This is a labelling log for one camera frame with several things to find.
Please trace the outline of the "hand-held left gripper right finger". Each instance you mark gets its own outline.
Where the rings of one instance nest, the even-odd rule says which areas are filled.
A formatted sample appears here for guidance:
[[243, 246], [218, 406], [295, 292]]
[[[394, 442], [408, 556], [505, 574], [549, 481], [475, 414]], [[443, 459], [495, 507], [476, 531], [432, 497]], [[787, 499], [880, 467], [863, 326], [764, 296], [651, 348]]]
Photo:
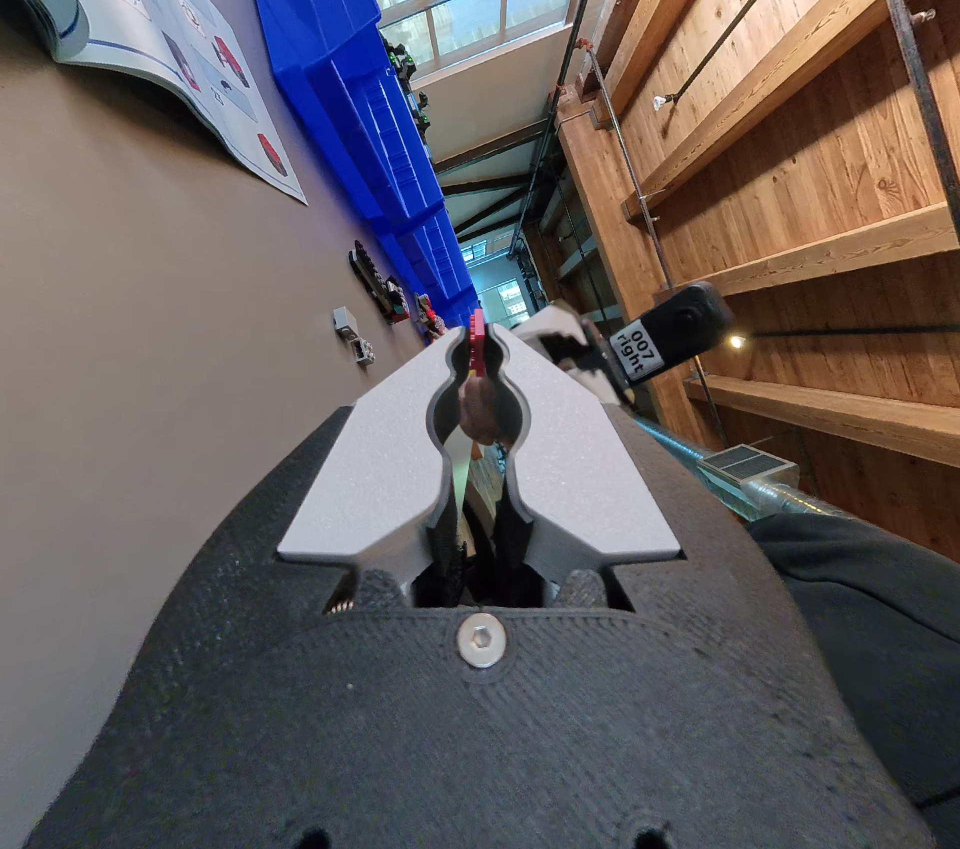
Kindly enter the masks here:
[[576, 570], [676, 559], [681, 545], [610, 406], [503, 327], [499, 378], [520, 407], [507, 461], [510, 501], [531, 527], [523, 560], [563, 583]]

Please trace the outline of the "silver air duct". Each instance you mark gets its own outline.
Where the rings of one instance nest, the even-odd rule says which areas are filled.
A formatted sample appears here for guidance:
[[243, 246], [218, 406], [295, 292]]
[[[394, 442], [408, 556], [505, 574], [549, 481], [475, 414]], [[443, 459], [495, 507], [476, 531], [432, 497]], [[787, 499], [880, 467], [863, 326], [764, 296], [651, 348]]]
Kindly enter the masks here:
[[752, 482], [740, 489], [719, 485], [699, 470], [697, 463], [705, 456], [724, 451], [711, 450], [686, 440], [662, 426], [645, 420], [637, 425], [654, 438], [728, 510], [746, 522], [774, 515], [825, 516], [858, 521], [858, 517], [803, 492], [779, 483]]

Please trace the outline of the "person's right hand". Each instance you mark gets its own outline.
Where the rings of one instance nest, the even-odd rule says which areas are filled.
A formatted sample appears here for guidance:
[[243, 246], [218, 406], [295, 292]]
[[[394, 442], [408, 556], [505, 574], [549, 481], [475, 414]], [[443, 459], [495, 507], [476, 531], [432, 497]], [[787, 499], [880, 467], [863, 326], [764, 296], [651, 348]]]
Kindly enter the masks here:
[[471, 373], [458, 394], [459, 425], [462, 432], [478, 447], [500, 445], [510, 451], [515, 438], [506, 422], [506, 410], [496, 382], [487, 375]]

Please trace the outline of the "person's right forearm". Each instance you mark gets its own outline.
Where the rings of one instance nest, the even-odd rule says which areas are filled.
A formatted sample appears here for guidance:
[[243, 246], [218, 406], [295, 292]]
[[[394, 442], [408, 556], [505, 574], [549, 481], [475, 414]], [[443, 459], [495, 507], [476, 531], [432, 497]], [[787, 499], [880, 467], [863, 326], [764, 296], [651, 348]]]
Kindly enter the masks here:
[[813, 633], [856, 725], [940, 847], [959, 846], [959, 567], [865, 521], [747, 531]]

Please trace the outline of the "large blue plastic bin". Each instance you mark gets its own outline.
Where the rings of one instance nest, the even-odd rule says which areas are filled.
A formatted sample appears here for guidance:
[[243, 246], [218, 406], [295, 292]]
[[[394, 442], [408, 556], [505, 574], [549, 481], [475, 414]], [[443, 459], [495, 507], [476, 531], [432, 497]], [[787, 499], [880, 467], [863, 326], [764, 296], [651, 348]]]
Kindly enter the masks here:
[[313, 146], [379, 233], [444, 209], [377, 0], [255, 0], [274, 79]]

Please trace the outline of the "ceiling vent grille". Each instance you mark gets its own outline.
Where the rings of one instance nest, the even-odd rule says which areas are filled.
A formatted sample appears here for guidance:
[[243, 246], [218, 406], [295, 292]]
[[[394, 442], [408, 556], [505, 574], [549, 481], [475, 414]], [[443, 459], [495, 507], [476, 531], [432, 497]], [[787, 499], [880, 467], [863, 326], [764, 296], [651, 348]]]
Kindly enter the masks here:
[[799, 487], [797, 463], [751, 445], [741, 444], [706, 455], [697, 465], [708, 479], [730, 489], [756, 482]]

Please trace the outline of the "black toy brick assembly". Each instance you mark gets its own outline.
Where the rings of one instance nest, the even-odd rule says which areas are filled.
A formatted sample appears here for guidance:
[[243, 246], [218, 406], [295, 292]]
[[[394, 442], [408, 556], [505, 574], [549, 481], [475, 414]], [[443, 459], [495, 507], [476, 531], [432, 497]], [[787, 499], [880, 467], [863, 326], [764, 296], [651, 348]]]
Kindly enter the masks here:
[[410, 319], [410, 309], [401, 285], [390, 276], [384, 277], [360, 240], [355, 240], [347, 254], [351, 270], [384, 321], [396, 325]]

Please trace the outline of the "red toy brick assembly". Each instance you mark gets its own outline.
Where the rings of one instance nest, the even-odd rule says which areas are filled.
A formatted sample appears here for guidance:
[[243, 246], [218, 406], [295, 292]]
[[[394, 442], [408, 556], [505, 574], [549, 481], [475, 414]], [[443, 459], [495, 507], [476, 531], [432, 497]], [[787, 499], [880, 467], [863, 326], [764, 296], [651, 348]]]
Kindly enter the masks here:
[[415, 302], [416, 323], [421, 331], [425, 344], [430, 345], [444, 336], [448, 328], [444, 319], [438, 315], [433, 308], [430, 298], [426, 293], [416, 294]]

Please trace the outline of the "open instruction booklet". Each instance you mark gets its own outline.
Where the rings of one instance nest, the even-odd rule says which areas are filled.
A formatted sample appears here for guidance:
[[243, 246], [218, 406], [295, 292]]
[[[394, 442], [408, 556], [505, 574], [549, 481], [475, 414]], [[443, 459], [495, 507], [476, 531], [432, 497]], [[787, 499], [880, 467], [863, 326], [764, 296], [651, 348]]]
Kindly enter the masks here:
[[146, 79], [248, 171], [306, 196], [233, 28], [210, 0], [22, 0], [58, 63]]

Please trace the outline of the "row of black robot arms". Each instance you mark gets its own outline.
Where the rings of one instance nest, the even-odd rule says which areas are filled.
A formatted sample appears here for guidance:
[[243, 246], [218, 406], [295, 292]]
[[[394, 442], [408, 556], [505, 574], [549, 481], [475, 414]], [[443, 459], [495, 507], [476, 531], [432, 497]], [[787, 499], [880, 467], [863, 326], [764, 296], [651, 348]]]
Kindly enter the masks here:
[[430, 119], [426, 114], [429, 99], [424, 91], [414, 92], [412, 87], [412, 77], [417, 71], [416, 63], [404, 44], [390, 43], [383, 34], [380, 34], [380, 39], [411, 113], [414, 126], [421, 141], [426, 146], [426, 132], [431, 126]]

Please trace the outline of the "grey desk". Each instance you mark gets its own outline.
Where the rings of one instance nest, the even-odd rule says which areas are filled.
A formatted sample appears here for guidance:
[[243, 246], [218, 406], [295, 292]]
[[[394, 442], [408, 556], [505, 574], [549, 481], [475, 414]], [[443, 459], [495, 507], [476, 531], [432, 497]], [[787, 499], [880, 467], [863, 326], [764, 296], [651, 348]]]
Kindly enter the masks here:
[[355, 240], [397, 269], [279, 93], [255, 1], [210, 1], [307, 205], [162, 87], [55, 63], [2, 0], [2, 847], [87, 754], [210, 534], [424, 347], [354, 277]]

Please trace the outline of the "small blue plastic bin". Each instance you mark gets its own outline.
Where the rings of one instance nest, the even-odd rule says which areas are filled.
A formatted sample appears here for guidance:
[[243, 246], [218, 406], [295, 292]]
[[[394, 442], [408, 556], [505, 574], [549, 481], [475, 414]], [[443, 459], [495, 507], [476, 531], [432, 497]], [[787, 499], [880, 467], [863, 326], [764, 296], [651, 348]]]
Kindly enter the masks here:
[[477, 305], [477, 292], [443, 200], [401, 224], [380, 217], [370, 228], [400, 279], [426, 294], [444, 320], [460, 324]]

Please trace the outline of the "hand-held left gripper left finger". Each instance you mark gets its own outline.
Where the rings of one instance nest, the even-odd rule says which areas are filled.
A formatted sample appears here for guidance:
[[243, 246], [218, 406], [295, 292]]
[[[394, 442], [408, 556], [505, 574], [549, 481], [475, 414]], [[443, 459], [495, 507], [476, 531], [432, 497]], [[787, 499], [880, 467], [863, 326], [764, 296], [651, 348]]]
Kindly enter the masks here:
[[276, 548], [283, 560], [443, 576], [457, 551], [453, 463], [470, 334], [451, 329], [351, 407]]

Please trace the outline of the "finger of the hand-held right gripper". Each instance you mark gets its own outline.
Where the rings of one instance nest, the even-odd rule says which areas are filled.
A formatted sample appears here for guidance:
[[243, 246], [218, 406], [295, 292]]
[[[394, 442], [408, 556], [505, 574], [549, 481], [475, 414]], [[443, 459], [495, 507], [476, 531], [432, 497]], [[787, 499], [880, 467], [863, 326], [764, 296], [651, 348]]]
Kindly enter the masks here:
[[537, 353], [582, 353], [592, 342], [581, 314], [568, 303], [551, 303], [514, 327], [514, 336]]
[[576, 369], [576, 382], [594, 395], [601, 403], [622, 406], [622, 395], [607, 374], [599, 369]]

